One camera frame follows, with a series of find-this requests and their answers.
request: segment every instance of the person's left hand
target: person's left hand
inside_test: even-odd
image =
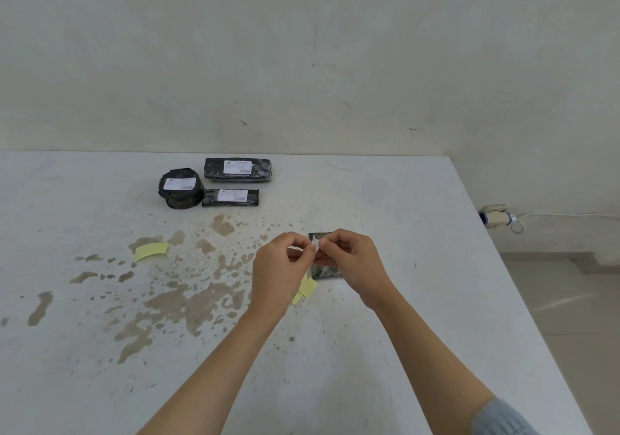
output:
[[[303,253],[291,246],[302,248]],[[283,233],[256,251],[252,300],[248,311],[281,318],[314,261],[312,242],[297,233]]]

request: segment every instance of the black package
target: black package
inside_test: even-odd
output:
[[[258,190],[205,190],[202,199],[204,207],[257,207],[259,205]]]
[[[212,182],[269,182],[271,176],[272,164],[269,159],[205,159],[205,178]]]
[[[204,189],[200,176],[189,167],[174,169],[159,181],[159,196],[170,208],[184,210],[202,201]]]
[[[321,239],[326,234],[329,233],[310,233],[308,237],[310,237],[310,240],[314,238]],[[338,270],[337,267],[323,267],[313,264],[312,267],[310,267],[310,273],[315,280],[323,278],[342,278],[342,274],[340,274],[340,270]]]

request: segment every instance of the power cord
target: power cord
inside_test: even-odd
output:
[[[569,216],[569,217],[595,217],[595,218],[609,218],[613,220],[620,220],[620,216],[618,215],[609,215],[607,213],[557,213],[557,212],[547,212],[547,211],[530,211],[527,213],[521,213],[519,215],[515,215],[515,221],[512,221],[510,224],[510,230],[514,234],[523,234],[525,231],[525,224],[523,224],[522,219],[528,216]],[[520,225],[520,229],[515,229],[516,225]]]

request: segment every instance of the tiled floor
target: tiled floor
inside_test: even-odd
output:
[[[620,434],[620,275],[505,261],[594,435]]]

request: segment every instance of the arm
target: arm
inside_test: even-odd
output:
[[[374,310],[394,345],[431,431],[469,434],[493,393],[448,349],[401,296],[371,238],[337,230],[321,239],[318,265],[337,266]]]
[[[303,254],[287,255],[289,246]],[[138,435],[217,435],[252,363],[299,289],[314,259],[310,240],[285,233],[256,252],[252,302],[237,325]]]

